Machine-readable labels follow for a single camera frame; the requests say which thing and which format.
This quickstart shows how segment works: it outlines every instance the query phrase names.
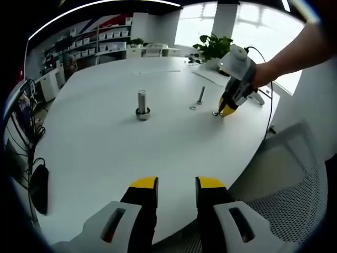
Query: white shelf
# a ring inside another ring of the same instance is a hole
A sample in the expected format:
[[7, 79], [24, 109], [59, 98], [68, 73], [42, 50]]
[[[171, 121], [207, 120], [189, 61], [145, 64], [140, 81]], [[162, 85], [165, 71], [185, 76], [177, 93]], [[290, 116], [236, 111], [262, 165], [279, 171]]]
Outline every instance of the white shelf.
[[100, 30], [109, 30], [109, 29], [122, 28], [122, 27], [131, 27], [131, 25], [109, 26], [109, 27], [100, 28]]
[[98, 42], [105, 42], [105, 41], [111, 41], [111, 40], [118, 40], [119, 38], [130, 38], [131, 36], [124, 36], [124, 37], [117, 37], [117, 38], [106, 38], [104, 40], [98, 40]]
[[99, 52], [96, 54], [96, 56], [100, 56], [100, 55], [104, 55], [104, 54], [111, 54], [111, 53], [117, 53], [117, 52], [122, 52], [122, 51], [126, 51], [126, 49], [122, 49], [122, 50], [114, 50], [114, 51], [103, 51], [103, 52]]
[[80, 33], [80, 34], [76, 34], [75, 36], [71, 36], [71, 38], [77, 38], [77, 37], [80, 37], [80, 36], [83, 36], [83, 35], [87, 35], [89, 33], [96, 33], [96, 32], [97, 32], [97, 29], [95, 28], [94, 30], [84, 32], [84, 33]]
[[69, 52], [69, 51], [72, 51], [72, 50], [76, 50], [76, 49], [79, 49], [79, 48], [81, 48], [81, 47], [83, 47], [83, 46], [88, 46], [88, 45], [90, 45], [90, 44], [95, 44], [95, 43], [96, 43], [96, 41], [91, 41], [91, 42], [89, 42], [88, 44], [83, 44], [83, 45], [81, 45], [81, 46], [77, 46], [77, 47], [75, 47], [75, 48], [65, 50], [64, 52]]
[[86, 55], [86, 56], [81, 56], [80, 58], [77, 58], [76, 60], [81, 60], [81, 59], [91, 57], [91, 56], [96, 56], [96, 54], [89, 54], [89, 55]]

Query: wrist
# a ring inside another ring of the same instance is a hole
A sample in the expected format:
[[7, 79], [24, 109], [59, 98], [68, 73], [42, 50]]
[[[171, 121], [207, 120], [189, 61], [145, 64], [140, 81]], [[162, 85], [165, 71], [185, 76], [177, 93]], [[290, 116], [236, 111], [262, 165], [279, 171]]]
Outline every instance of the wrist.
[[266, 73], [271, 81], [275, 81], [279, 76], [282, 75], [280, 72], [280, 67], [273, 60], [265, 63]]

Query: human arm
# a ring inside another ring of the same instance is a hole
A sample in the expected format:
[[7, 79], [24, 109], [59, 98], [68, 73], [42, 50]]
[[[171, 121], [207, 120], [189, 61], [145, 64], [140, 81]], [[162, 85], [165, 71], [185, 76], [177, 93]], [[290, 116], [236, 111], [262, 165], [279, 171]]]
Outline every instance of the human arm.
[[307, 23], [299, 35], [270, 61], [256, 65], [254, 87], [261, 87], [279, 76], [327, 61], [333, 51], [318, 24]]

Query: window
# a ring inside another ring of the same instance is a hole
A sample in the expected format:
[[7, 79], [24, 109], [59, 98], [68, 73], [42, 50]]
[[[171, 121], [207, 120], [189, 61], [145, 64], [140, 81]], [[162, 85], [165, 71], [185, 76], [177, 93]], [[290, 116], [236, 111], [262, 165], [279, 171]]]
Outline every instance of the window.
[[[241, 47], [254, 46], [266, 61], [285, 48], [304, 28], [304, 23], [296, 18], [270, 7], [240, 3], [232, 34], [234, 43]], [[250, 50], [249, 57], [262, 63], [261, 56]], [[276, 83], [293, 95], [302, 71], [280, 76]]]
[[216, 8], [217, 2], [184, 7], [180, 12], [174, 44], [192, 47], [200, 42], [201, 35], [211, 35]]

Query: round table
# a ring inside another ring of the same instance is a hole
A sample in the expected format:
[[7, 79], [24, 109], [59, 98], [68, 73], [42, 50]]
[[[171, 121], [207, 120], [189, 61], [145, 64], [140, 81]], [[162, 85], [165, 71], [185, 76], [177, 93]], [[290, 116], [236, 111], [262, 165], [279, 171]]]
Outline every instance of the round table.
[[[248, 99], [224, 119], [213, 116], [229, 78], [187, 61], [110, 62], [64, 85], [35, 151], [49, 169], [48, 215], [38, 219], [50, 244], [77, 236], [90, 216], [148, 176], [159, 177], [156, 243], [196, 218], [196, 176], [216, 177], [229, 188], [246, 168], [263, 140], [271, 100], [261, 93], [264, 106]], [[151, 108], [144, 122], [135, 115], [138, 90], [146, 90]], [[274, 94], [272, 116], [278, 102]]]

